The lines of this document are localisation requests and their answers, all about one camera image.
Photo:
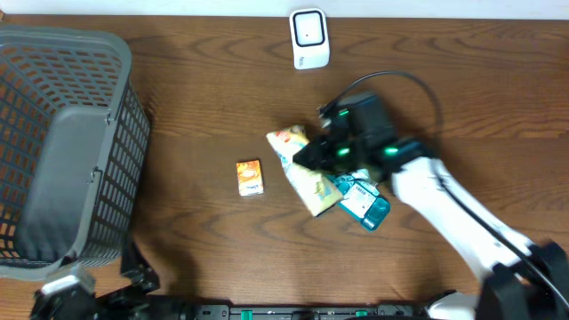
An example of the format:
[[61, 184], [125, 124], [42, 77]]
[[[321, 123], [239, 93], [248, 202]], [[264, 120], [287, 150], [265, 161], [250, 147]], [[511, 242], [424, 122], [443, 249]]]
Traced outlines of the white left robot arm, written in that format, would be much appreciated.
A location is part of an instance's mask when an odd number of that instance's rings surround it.
[[50, 319], [169, 319], [195, 320], [196, 308], [181, 298], [155, 295], [160, 288], [157, 272], [133, 240], [124, 246], [121, 276], [131, 283], [99, 296], [92, 275], [79, 265], [68, 264], [48, 278], [35, 292], [31, 320]]

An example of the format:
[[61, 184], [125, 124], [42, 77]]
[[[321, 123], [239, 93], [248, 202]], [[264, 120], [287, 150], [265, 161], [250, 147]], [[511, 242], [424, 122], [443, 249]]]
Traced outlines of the blue mouthwash bottle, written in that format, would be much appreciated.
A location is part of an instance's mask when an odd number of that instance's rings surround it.
[[375, 193], [354, 185], [338, 206], [350, 214], [367, 231], [375, 231], [390, 212], [389, 201], [376, 188]]

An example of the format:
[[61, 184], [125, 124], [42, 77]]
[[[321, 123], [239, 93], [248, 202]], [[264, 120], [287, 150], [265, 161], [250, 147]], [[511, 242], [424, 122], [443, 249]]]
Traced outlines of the orange small carton box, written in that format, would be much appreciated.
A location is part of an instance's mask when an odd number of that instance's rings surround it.
[[236, 172], [240, 196], [253, 196], [264, 192], [259, 160], [237, 163]]

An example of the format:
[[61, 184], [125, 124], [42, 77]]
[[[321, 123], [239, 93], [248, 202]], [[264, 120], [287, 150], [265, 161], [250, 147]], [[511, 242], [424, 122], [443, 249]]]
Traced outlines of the yellow snack bag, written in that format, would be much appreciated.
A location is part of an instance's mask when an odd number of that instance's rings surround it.
[[266, 135], [279, 157], [284, 175], [313, 217], [335, 206], [343, 194], [320, 172], [296, 164], [293, 156], [309, 144], [304, 127], [294, 125]]

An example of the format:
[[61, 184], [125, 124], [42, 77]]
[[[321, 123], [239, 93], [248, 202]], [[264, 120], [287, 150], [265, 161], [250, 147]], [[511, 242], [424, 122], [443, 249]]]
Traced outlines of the teal wet wipes pack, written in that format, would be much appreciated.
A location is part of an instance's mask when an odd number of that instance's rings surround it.
[[371, 179], [367, 169], [340, 175], [328, 175], [327, 178], [342, 194], [346, 194], [354, 185], [364, 187], [372, 193], [375, 193], [377, 188], [377, 183]]

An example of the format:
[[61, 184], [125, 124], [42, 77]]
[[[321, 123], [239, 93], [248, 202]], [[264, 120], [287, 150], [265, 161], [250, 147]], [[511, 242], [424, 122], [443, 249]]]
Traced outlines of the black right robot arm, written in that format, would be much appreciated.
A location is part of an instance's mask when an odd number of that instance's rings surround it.
[[446, 293], [423, 308], [430, 319], [566, 319], [568, 260], [556, 243], [538, 245], [499, 220], [416, 139], [332, 129], [297, 152], [310, 170], [344, 173], [368, 167], [388, 181], [459, 253], [482, 289]]

